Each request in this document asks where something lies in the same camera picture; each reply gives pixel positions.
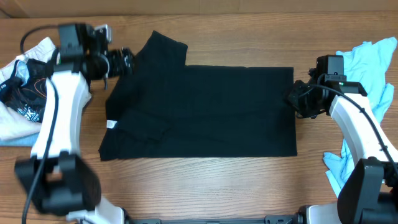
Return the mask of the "black t-shirt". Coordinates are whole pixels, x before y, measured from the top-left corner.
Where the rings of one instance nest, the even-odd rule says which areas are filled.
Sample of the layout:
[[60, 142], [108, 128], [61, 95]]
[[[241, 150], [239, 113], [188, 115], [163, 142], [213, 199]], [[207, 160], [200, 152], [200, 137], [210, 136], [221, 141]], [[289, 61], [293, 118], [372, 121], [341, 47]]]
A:
[[297, 155], [292, 68], [187, 65], [187, 50], [151, 34], [106, 100], [102, 160]]

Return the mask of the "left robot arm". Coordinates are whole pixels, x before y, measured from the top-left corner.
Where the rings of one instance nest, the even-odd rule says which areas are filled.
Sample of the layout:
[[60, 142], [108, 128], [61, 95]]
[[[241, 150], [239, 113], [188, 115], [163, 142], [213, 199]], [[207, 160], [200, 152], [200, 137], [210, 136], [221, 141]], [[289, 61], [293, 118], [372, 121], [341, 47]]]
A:
[[130, 222], [127, 211], [101, 193], [98, 176], [80, 156], [80, 127], [91, 100], [90, 83], [132, 73], [129, 49], [110, 50], [111, 28], [86, 23], [59, 24], [60, 44], [47, 63], [47, 99], [30, 158], [14, 172], [27, 199], [42, 214], [76, 223]]

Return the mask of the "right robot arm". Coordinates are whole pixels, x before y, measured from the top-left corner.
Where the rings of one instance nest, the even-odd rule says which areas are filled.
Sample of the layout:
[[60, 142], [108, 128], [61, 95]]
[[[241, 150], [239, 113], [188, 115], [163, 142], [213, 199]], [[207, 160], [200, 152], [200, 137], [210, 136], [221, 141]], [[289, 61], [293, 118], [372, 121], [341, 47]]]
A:
[[310, 80], [297, 80], [286, 100], [298, 118], [330, 116], [355, 167], [335, 203], [302, 207], [296, 223], [397, 223], [397, 149], [377, 122], [366, 90], [347, 80], [339, 55], [318, 57], [308, 73]]

